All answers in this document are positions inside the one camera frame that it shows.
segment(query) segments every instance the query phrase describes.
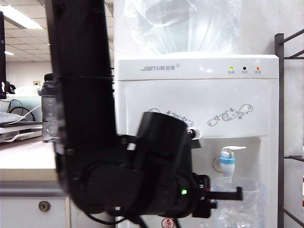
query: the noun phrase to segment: ceiling light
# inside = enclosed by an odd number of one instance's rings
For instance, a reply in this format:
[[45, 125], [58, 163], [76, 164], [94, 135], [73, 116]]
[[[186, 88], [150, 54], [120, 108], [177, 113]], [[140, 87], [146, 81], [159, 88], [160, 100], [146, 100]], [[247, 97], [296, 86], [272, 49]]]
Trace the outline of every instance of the ceiling light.
[[14, 55], [14, 53], [11, 53], [11, 52], [9, 52], [9, 51], [5, 51], [4, 52], [6, 55], [9, 55], [9, 56], [13, 56]]
[[3, 12], [5, 17], [12, 19], [18, 24], [26, 27], [27, 29], [42, 29], [42, 27], [34, 22], [31, 18], [25, 16], [12, 6], [0, 6], [0, 11]]

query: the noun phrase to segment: brand logo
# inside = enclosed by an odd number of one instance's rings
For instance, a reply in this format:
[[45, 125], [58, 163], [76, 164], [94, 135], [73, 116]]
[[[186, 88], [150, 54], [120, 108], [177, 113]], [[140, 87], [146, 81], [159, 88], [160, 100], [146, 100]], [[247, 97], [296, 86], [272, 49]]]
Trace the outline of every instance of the brand logo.
[[174, 220], [172, 218], [164, 218], [161, 221], [162, 228], [174, 228]]
[[175, 66], [145, 66], [142, 71], [175, 70], [177, 67], [180, 67], [180, 65], [176, 64]]

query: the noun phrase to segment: black cable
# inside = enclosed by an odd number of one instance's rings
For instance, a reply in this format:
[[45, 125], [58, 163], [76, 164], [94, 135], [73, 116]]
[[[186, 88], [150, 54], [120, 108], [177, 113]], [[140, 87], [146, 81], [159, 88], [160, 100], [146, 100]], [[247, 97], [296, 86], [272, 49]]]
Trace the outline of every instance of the black cable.
[[23, 114], [23, 104], [21, 103], [21, 101], [17, 100], [17, 99], [12, 99], [11, 101], [18, 101], [20, 104], [21, 104], [21, 107], [22, 107], [22, 111], [21, 111], [21, 114]]
[[9, 108], [10, 108], [11, 101], [2, 101], [2, 102], [9, 103], [9, 107], [8, 107], [8, 110], [7, 110], [7, 113], [9, 113]]
[[[25, 107], [14, 107], [14, 108], [12, 108], [11, 110], [10, 110], [10, 112], [9, 113], [12, 113], [15, 109], [18, 109], [18, 108], [21, 108], [22, 110], [23, 109], [25, 109], [26, 111], [30, 111], [29, 109], [27, 109], [27, 108], [25, 108]], [[33, 118], [33, 121], [36, 121], [36, 118], [35, 118], [35, 116], [34, 116], [34, 114], [33, 113], [30, 113], [31, 114], [31, 116], [32, 116], [32, 118]]]
[[175, 222], [176, 228], [181, 228], [180, 222], [177, 218], [174, 219], [174, 222]]
[[116, 225], [116, 224], [121, 223], [121, 222], [123, 222], [123, 221], [126, 220], [126, 218], [123, 218], [123, 219], [121, 219], [121, 220], [119, 220], [119, 221], [116, 221], [116, 222], [107, 222], [107, 221], [103, 221], [103, 220], [101, 220], [101, 219], [98, 219], [98, 218], [94, 217], [93, 215], [91, 215], [91, 214], [89, 214], [89, 213], [85, 213], [85, 214], [86, 214], [90, 219], [94, 220], [95, 222], [99, 222], [99, 223], [101, 223], [101, 224], [108, 225], [108, 226], [110, 226], [110, 225]]
[[148, 228], [148, 226], [145, 224], [144, 220], [141, 217], [138, 217], [138, 225], [141, 228]]
[[13, 101], [18, 101], [18, 102], [20, 103], [21, 107], [23, 108], [23, 104], [21, 103], [21, 101], [19, 101], [19, 100], [17, 100], [17, 99], [12, 99], [12, 100], [10, 100], [10, 101], [2, 101], [2, 102], [9, 103], [7, 113], [10, 113], [10, 107], [11, 107], [11, 103], [12, 103]]

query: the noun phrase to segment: keyhole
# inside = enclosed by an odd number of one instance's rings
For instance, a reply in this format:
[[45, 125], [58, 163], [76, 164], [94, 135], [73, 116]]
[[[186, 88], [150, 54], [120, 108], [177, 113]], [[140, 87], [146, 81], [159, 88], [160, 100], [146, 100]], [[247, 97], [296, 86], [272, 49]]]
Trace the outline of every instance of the keyhole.
[[47, 212], [51, 209], [51, 204], [47, 201], [41, 201], [38, 207], [42, 212]]

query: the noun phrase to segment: black metal rack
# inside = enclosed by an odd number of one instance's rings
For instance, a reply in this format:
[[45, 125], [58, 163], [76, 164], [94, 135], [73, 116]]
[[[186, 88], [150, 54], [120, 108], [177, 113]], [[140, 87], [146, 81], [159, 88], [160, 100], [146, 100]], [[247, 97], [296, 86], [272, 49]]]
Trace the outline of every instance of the black metal rack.
[[304, 50], [295, 53], [292, 56], [285, 57], [284, 43], [304, 33], [304, 29], [284, 38], [284, 33], [275, 35], [275, 54], [279, 57], [279, 151], [278, 151], [278, 214], [277, 227], [284, 228], [284, 214], [288, 215], [297, 224], [304, 228], [304, 223], [296, 216], [284, 208], [284, 159], [293, 159], [304, 162], [299, 155], [285, 156], [284, 154], [284, 60], [285, 59], [304, 59], [300, 55]]

